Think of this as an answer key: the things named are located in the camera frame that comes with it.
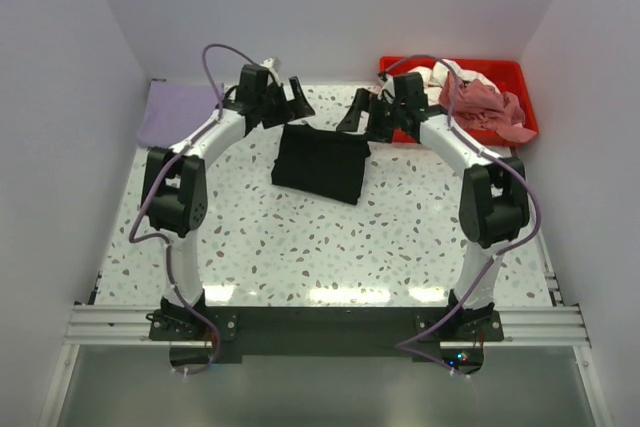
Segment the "black t shirt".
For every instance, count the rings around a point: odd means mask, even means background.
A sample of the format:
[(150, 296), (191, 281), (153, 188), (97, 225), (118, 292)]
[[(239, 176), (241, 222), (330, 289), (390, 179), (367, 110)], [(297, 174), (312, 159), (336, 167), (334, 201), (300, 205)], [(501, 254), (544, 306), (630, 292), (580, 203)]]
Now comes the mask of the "black t shirt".
[(360, 135), (287, 124), (271, 171), (272, 183), (355, 205), (370, 155), (368, 142)]

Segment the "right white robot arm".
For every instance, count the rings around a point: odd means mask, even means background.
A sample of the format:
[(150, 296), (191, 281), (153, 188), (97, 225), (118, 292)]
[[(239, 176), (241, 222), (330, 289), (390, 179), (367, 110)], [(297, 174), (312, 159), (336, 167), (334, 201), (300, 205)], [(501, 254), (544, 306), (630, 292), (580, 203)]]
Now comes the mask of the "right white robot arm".
[(485, 148), (457, 124), (453, 104), (431, 105), (416, 73), (393, 77), (380, 92), (356, 90), (339, 132), (358, 129), (368, 114), (365, 137), (389, 143), (397, 130), (431, 149), (461, 179), (458, 223), (467, 239), (463, 267), (445, 316), (448, 333), (469, 339), (481, 327), (477, 311), (494, 305), (499, 265), (530, 221), (525, 170), (517, 157)]

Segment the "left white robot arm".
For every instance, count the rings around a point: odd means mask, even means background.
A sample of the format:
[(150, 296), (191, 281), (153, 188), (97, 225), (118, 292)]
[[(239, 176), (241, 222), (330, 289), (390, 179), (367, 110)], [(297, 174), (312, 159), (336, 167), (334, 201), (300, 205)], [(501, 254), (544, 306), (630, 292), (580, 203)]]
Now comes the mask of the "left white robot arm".
[(171, 325), (185, 339), (200, 337), (207, 327), (207, 315), (196, 305), (204, 301), (197, 240), (209, 207), (208, 169), (253, 130), (315, 114), (296, 76), (289, 79), (292, 96), (287, 96), (279, 69), (276, 57), (244, 65), (218, 113), (172, 146), (148, 150), (139, 214), (148, 218), (154, 232), (142, 238), (156, 237), (165, 243), (163, 300), (180, 306)]

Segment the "white crumpled t shirt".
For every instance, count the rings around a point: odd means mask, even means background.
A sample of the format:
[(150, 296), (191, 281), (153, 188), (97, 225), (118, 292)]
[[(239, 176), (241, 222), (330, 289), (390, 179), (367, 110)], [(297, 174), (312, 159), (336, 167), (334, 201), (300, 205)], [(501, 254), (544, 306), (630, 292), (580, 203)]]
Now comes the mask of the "white crumpled t shirt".
[[(446, 59), (445, 63), (448, 64), (456, 72), (459, 79), (462, 81), (463, 86), (468, 86), (471, 82), (477, 80), (484, 86), (488, 86), (494, 89), (496, 93), (499, 93), (499, 88), (489, 80), (484, 74), (474, 71), (463, 69), (458, 63), (453, 60)], [(450, 70), (441, 62), (436, 62), (431, 68), (425, 66), (413, 67), (409, 70), (409, 73), (419, 73), (422, 81), (425, 93), (431, 103), (437, 103), (442, 89), (445, 85), (445, 81), (450, 74)]]

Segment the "dusty rose crumpled t shirt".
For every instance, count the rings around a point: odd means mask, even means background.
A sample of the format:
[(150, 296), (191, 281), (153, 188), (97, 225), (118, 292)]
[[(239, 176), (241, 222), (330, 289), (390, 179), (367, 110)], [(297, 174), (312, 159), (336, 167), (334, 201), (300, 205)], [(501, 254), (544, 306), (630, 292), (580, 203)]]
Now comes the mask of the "dusty rose crumpled t shirt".
[(525, 126), (526, 114), (515, 94), (496, 93), (477, 80), (463, 86), (450, 73), (439, 103), (447, 110), (453, 107), (453, 118), (466, 131), (493, 132), (502, 140), (517, 144), (537, 137), (534, 130)]

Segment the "folded lavender t shirt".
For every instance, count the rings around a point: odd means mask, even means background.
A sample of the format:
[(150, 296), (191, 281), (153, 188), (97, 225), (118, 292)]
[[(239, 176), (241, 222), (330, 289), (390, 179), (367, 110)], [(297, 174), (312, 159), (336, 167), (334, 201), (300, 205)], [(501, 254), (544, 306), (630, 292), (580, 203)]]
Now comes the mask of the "folded lavender t shirt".
[(138, 145), (168, 148), (191, 137), (212, 116), (217, 104), (210, 85), (152, 81), (136, 134)]

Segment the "red plastic bin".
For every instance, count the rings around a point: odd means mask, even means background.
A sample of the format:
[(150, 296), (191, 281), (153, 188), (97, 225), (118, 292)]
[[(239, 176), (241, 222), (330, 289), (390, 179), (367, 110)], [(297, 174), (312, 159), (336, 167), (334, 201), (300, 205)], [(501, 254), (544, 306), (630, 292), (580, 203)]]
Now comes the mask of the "red plastic bin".
[[(530, 100), (530, 96), (527, 90), (524, 74), (520, 65), (511, 60), (496, 60), (496, 59), (449, 59), (458, 63), (463, 69), (474, 70), (484, 74), (489, 80), (491, 80), (500, 90), (500, 92), (511, 92), (515, 94), (520, 102), (521, 107), (526, 114), (525, 126), (534, 130), (539, 134), (539, 127), (535, 117), (534, 109)], [(444, 61), (436, 61), (428, 57), (416, 56), (412, 58), (402, 56), (383, 56), (379, 60), (379, 69), (387, 75), (396, 76), (404, 73), (409, 73), (409, 70), (417, 66), (433, 67), (436, 62), (441, 62), (445, 65), (450, 73), (455, 77), (456, 82), (461, 81), (456, 72)], [(431, 103), (427, 97), (429, 105), (440, 105), (439, 100), (437, 103)], [(501, 147), (518, 147), (523, 144), (517, 144), (515, 142), (509, 142), (502, 140), (493, 132), (487, 131), (466, 131), (478, 142), (487, 146), (501, 146)]]

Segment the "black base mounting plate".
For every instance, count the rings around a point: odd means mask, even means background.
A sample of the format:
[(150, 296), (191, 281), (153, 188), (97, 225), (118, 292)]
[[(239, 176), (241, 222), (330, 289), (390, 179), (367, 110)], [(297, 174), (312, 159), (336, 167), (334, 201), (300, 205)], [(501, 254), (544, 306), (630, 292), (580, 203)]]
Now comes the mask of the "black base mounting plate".
[(200, 307), (193, 315), (164, 304), (147, 314), (149, 338), (168, 342), (174, 367), (239, 364), (249, 356), (399, 357), (398, 343), (467, 373), (479, 370), (484, 346), (505, 335), (491, 307), (457, 312), (438, 330), (444, 307)]

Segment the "aluminium extrusion rail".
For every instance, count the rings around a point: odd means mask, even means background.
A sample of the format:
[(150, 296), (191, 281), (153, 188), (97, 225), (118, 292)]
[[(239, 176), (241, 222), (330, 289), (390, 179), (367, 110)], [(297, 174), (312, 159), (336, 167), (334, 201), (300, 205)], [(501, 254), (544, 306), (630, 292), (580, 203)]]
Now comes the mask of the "aluminium extrusion rail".
[[(333, 338), (350, 346), (390, 335), (392, 344), (427, 332), (444, 315), (441, 307), (209, 307), (222, 343), (285, 344)], [(454, 333), (440, 328), (427, 338), (446, 345), (479, 341), (516, 346), (582, 346), (588, 335), (577, 307), (518, 307), (494, 311)], [(64, 341), (73, 345), (158, 343), (195, 347), (210, 340), (205, 327), (190, 333), (176, 323), (155, 319), (148, 307), (79, 305), (73, 308)]]

